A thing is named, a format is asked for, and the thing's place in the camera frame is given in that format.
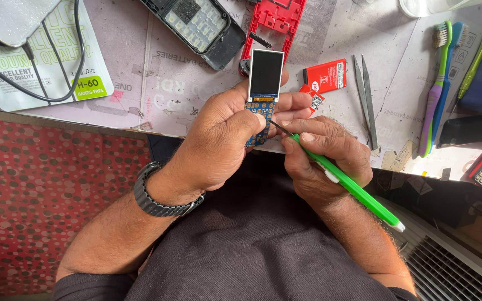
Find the scratched surface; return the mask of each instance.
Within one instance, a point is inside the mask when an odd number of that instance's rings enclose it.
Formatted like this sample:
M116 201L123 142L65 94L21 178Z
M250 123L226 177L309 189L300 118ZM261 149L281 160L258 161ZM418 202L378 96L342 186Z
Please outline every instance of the scratched surface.
M245 0L219 1L246 30L252 15L251 4ZM23 114L184 136L211 95L242 79L237 72L240 53L223 71L214 71L139 1L84 0L84 4L115 93L100 99L26 110ZM438 72L439 58L430 48L431 28L445 19L464 21L472 32L462 53L455 51L452 60L450 80L456 84L450 90L447 110L482 39L482 5L409 19L400 12L397 0L377 1L369 6L360 6L352 0L310 0L285 65L290 80L282 92L298 91L305 67L340 58L352 66L352 55L363 54L370 72L380 144L372 152L372 166L419 175L426 172L427 176L437 178L442 176L444 168L452 168L450 179L459 180L482 153L482 145L435 149L425 159L418 157L416 147L427 93ZM283 41L283 35L265 28L258 29L258 35L271 43ZM253 46L263 48L257 43ZM353 70L348 69L346 75L348 85L324 93L324 106L315 115L337 120L359 141L368 143ZM448 115L445 113L442 123ZM268 140L261 148L282 151L277 138Z

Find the hand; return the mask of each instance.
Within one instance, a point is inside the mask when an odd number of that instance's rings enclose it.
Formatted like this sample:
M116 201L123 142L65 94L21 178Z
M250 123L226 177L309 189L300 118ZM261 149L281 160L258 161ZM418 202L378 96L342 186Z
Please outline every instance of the hand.
M281 85L288 78L284 71ZM248 89L244 80L206 102L171 161L151 177L152 198L166 205L189 203L220 188L236 172L251 150L245 149L246 141L267 125L264 116L245 110ZM273 121L309 118L311 103L307 93L280 93ZM272 126L268 139L275 135Z
M308 151L335 160L336 165L360 187L373 177L369 148L356 140L337 122L325 116L309 120L283 121L291 133L300 133L300 144ZM285 169L293 179L295 192L314 209L330 205L348 194L329 180L322 168L313 162L297 141L282 134L285 147Z

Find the fingernail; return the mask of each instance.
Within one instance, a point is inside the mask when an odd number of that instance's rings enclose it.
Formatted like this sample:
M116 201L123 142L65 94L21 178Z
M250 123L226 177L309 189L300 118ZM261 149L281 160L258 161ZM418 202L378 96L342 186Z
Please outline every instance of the fingernail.
M293 143L291 142L291 138L286 138L285 139L285 143L284 143L284 147L285 147L285 153L287 155L293 153Z
M310 133L303 133L303 140L308 142L308 141L313 141L315 137L310 134Z
M260 126L265 127L267 125L267 120L265 120L264 115L258 114L258 113L254 113L254 114L256 114L256 117L258 117L258 120L260 121Z

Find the tweezers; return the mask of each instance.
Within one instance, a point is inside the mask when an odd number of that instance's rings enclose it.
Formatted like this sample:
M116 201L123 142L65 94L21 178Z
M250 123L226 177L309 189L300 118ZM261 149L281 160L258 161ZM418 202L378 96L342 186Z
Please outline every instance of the tweezers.
M374 151L378 148L378 144L377 130L375 129L375 116L373 114L373 101L371 99L370 74L369 72L367 72L364 55L362 55L362 68L364 71L363 78L362 73L360 72L360 67L358 67L358 61L356 61L356 56L353 55L353 58L355 59L355 76L356 85L358 86L358 94L360 95L360 101L362 103L364 118L366 119L367 130L370 134L371 150Z

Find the lcd screen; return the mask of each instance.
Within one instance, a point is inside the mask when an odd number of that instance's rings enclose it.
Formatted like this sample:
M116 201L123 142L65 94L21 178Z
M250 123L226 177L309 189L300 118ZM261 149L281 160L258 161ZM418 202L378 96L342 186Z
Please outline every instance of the lcd screen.
M250 69L250 94L278 94L284 52L253 49Z

